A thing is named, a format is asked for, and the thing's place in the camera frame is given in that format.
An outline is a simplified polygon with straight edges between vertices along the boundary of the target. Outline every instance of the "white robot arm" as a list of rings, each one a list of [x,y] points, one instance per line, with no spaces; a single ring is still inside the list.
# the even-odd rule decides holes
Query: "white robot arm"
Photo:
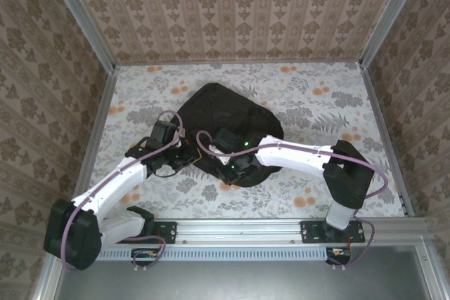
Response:
[[[159,155],[122,169],[146,153],[168,144],[175,132],[175,125],[157,122],[150,138],[144,138],[138,145],[131,148],[120,164],[101,182],[75,197],[71,202],[57,201],[51,210],[44,249],[55,256],[60,256],[61,233],[67,225],[69,215],[86,199],[88,201],[82,205],[80,216],[71,225],[66,243],[66,259],[74,267],[78,269],[89,267],[102,247],[108,247],[128,237],[152,235],[153,215],[143,209],[131,207],[110,219],[106,219],[105,216],[127,192],[154,174],[162,165],[168,164],[178,171],[201,158],[197,148],[193,151],[189,142],[181,140],[176,146],[166,149]],[[232,179],[230,177],[245,175],[245,170],[250,165],[256,165],[257,168],[285,167],[323,176],[333,196],[326,223],[335,229],[344,230],[354,212],[362,205],[373,171],[350,163],[333,162],[334,159],[330,156],[283,148],[279,145],[299,146],[300,144],[283,141],[273,136],[261,137],[258,140],[258,145],[277,144],[278,146],[262,148],[244,157],[220,157],[217,161],[226,169],[221,171],[221,168],[218,168],[222,180],[230,183]],[[230,152],[224,147],[220,149],[221,144],[223,145],[224,142],[213,141],[210,149],[217,154]],[[318,151],[340,151],[346,155],[364,159],[350,143],[345,141],[338,141],[334,146],[301,146]],[[119,174],[105,183],[117,172]],[[103,187],[90,197],[99,186]]]

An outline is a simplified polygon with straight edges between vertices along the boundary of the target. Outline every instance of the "metal bracket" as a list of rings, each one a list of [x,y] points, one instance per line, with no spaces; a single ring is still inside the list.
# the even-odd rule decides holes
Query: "metal bracket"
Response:
[[[176,222],[175,221],[156,221],[153,224],[152,235],[159,235],[163,237],[166,244],[175,244],[176,242]],[[154,239],[142,240],[139,244],[157,244],[158,241]],[[136,241],[123,240],[118,244],[136,244]]]
[[[365,242],[363,225],[360,221],[350,221],[344,231],[330,228],[325,221],[302,221],[302,239],[305,244]]]

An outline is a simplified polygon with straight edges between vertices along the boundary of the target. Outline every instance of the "black cloth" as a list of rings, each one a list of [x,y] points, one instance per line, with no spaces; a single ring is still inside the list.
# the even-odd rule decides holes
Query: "black cloth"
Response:
[[[284,137],[281,123],[272,112],[217,83],[204,85],[183,104],[178,113],[183,119],[186,138],[193,146],[196,146],[195,136],[199,130],[214,135],[220,128],[225,128],[239,136],[258,132],[280,139]],[[209,143],[207,137],[202,138],[202,144]],[[222,164],[217,158],[202,151],[202,159],[194,165],[219,178],[217,168]],[[262,167],[233,183],[242,187],[254,186],[279,170],[279,167]]]

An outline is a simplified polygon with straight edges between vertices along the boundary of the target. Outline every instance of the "floral mat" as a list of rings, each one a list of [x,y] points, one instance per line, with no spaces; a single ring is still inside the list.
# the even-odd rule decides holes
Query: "floral mat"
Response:
[[[115,168],[130,146],[150,135],[162,110],[178,110],[204,84],[219,82],[272,111],[288,141],[351,141],[390,177],[389,189],[367,200],[360,215],[404,215],[356,63],[129,66],[116,72],[92,185]],[[369,191],[381,184],[375,176]],[[331,201],[322,178],[300,171],[282,169],[260,185],[239,188],[191,166],[171,178],[151,176],[126,194],[115,211],[139,205],[166,219],[305,218],[324,217]]]

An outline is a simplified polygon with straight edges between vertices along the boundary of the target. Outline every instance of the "wire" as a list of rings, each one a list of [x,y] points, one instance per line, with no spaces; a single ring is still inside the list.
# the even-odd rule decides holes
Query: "wire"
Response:
[[[301,145],[291,145],[291,144],[282,144],[282,143],[269,143],[269,144],[264,144],[264,145],[258,145],[257,147],[253,147],[253,148],[246,149],[246,150],[243,150],[243,151],[233,152],[231,154],[217,154],[217,153],[212,152],[211,150],[207,149],[201,143],[201,141],[200,141],[200,136],[201,135],[206,135],[209,138],[209,140],[212,142],[212,137],[211,137],[210,133],[208,133],[205,130],[200,130],[199,132],[197,132],[197,135],[196,135],[195,139],[197,140],[197,144],[200,147],[200,149],[202,149],[207,154],[215,156],[215,157],[241,156],[241,155],[244,155],[244,154],[248,154],[249,152],[254,152],[256,150],[265,149],[265,148],[287,148],[287,149],[292,149],[292,150],[299,150],[299,151],[302,151],[302,152],[308,152],[308,153],[316,154],[316,155],[330,156],[330,157],[342,159],[344,161],[360,164],[360,165],[365,166],[365,167],[369,168],[370,170],[376,172],[383,179],[382,187],[379,188],[378,190],[372,192],[372,193],[367,194],[365,199],[368,199],[370,197],[373,197],[373,196],[376,196],[376,195],[382,193],[383,191],[385,191],[387,189],[387,185],[389,183],[386,174],[384,172],[382,172],[381,169],[377,168],[375,165],[370,164],[370,163],[365,162],[365,161],[361,161],[360,159],[357,159],[357,158],[353,158],[353,157],[349,157],[349,156],[345,156],[345,155],[340,155],[340,154],[335,154],[334,152],[320,151],[320,150],[317,150],[317,149],[305,148],[305,147],[302,147]],[[353,218],[355,218],[357,221],[360,221],[362,223],[368,224],[372,228],[371,236],[370,236],[370,238],[369,238],[369,240],[367,242],[367,245],[364,248],[364,250],[362,251],[362,253],[355,260],[349,262],[348,264],[342,265],[341,263],[337,262],[335,259],[332,259],[332,258],[328,257],[328,259],[330,261],[332,261],[333,263],[336,263],[336,264],[342,265],[342,266],[346,266],[346,267],[353,266],[356,262],[358,262],[359,260],[362,259],[362,257],[367,253],[368,249],[370,248],[370,246],[371,246],[371,244],[373,242],[373,237],[375,236],[375,226],[370,221],[366,221],[366,220],[360,219],[359,217],[356,217],[356,213],[357,212],[358,212],[358,210],[356,210],[354,212]]]
[[[67,220],[67,223],[64,227],[64,232],[63,232],[63,238],[61,240],[61,252],[60,252],[60,257],[61,257],[61,263],[63,265],[63,268],[69,272],[69,271],[74,271],[77,270],[76,268],[70,268],[66,259],[65,259],[65,250],[66,250],[66,245],[67,245],[67,240],[68,240],[68,235],[69,235],[69,230],[70,230],[70,226],[72,226],[72,223],[75,219],[75,217],[77,216],[77,214],[79,213],[79,211],[82,209],[82,207],[84,205],[86,205],[92,197],[95,197],[95,195],[101,190],[103,189],[109,182],[111,182],[115,177],[117,177],[117,175],[121,174],[122,171],[127,170],[129,167],[134,166],[137,163],[142,162],[145,159],[148,159],[156,154],[159,154],[160,152],[163,152],[164,150],[166,150],[167,148],[172,147],[173,145],[177,144],[180,138],[180,133],[183,130],[183,120],[181,119],[181,116],[178,114],[178,112],[175,112],[173,110],[164,110],[162,111],[158,116],[157,119],[159,119],[163,114],[167,114],[168,112],[172,113],[174,116],[176,116],[176,118],[179,121],[179,130],[177,131],[177,133],[175,134],[175,137],[172,141],[170,141],[168,144],[164,145],[163,147],[161,147],[160,149],[157,149],[155,151],[150,152],[147,155],[144,155],[138,159],[135,159],[134,161],[124,165],[122,168],[120,168],[120,170],[114,171],[114,173],[107,177],[104,182],[102,182],[101,184],[98,185],[98,187],[92,191],[76,208],[75,210],[71,213],[71,215],[69,216],[69,219]]]
[[[159,178],[169,178],[169,177],[175,176],[177,173],[178,173],[178,171],[175,171],[173,174],[166,175],[166,176],[158,176],[158,175],[155,174],[155,173],[153,173],[153,175],[155,175],[156,177],[159,177]]]
[[[164,239],[163,237],[161,237],[159,235],[146,235],[144,237],[130,237],[130,238],[126,239],[131,242],[138,242],[141,240],[149,240],[149,239],[158,239],[160,242],[162,242],[162,246],[160,246],[160,250],[159,250],[158,255],[156,256],[155,260],[153,260],[151,263],[149,263],[147,266],[145,266],[146,268],[152,267],[162,258],[162,255],[164,254],[164,252],[166,250],[166,246],[167,246],[166,239]],[[137,252],[134,252],[133,265],[136,267],[136,269],[138,268],[138,264],[136,263],[137,256],[139,254],[142,254],[147,251],[148,251],[148,249],[142,249],[142,250],[138,250]]]

